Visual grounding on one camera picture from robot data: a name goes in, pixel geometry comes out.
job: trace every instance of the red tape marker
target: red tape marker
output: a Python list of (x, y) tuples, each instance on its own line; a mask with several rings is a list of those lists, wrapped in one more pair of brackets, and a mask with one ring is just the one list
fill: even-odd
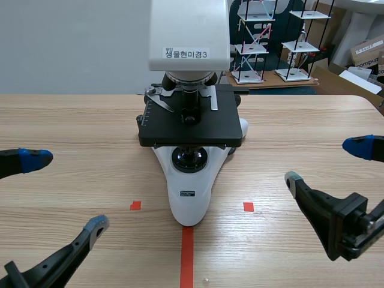
[(245, 212), (254, 212), (253, 202), (244, 202), (244, 211)]
[(130, 210), (140, 210), (141, 208), (142, 208), (141, 201), (134, 201), (130, 206)]
[(182, 227), (180, 288), (193, 288), (193, 227)]

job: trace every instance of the white microscope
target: white microscope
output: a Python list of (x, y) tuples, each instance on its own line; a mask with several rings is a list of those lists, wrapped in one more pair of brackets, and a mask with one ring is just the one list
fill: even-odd
[(233, 91), (215, 87), (215, 71), (230, 65), (227, 0), (151, 4), (149, 69), (165, 75), (161, 85), (145, 89), (140, 145), (152, 147), (163, 168), (173, 216), (193, 226), (208, 210), (225, 159), (248, 130)]

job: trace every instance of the wooden table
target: wooden table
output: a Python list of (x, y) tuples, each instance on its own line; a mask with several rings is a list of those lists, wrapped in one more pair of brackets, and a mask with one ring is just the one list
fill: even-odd
[[(384, 283), (384, 239), (359, 259), (328, 260), (284, 183), (289, 170), (336, 197), (383, 198), (384, 164), (344, 152), (351, 136), (384, 134), (384, 118), (355, 96), (244, 96), (247, 139), (223, 166), (194, 228), (194, 286), (370, 287)], [(0, 263), (31, 268), (71, 242), (87, 220), (110, 229), (68, 287), (178, 288), (181, 231), (163, 171), (137, 138), (135, 95), (2, 95), (0, 149), (49, 149), (39, 172), (0, 181)], [(134, 200), (141, 211), (129, 211)], [(255, 212), (244, 212), (254, 202)], [(0, 269), (0, 278), (5, 271)]]

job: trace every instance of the microscope label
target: microscope label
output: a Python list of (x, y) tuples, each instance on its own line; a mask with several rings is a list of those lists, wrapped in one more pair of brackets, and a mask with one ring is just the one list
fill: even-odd
[(164, 47), (163, 59), (209, 59), (209, 48)]
[(180, 191), (182, 197), (194, 197), (194, 191)]

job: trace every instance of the microscope base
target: microscope base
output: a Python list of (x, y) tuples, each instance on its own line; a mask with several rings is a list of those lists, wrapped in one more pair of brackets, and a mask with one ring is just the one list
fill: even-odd
[[(243, 138), (248, 122), (240, 119)], [(167, 179), (168, 198), (174, 218), (181, 225), (194, 226), (205, 216), (211, 200), (211, 190), (221, 166), (231, 148), (204, 147), (208, 153), (206, 166), (196, 173), (183, 173), (172, 163), (176, 147), (153, 148)]]

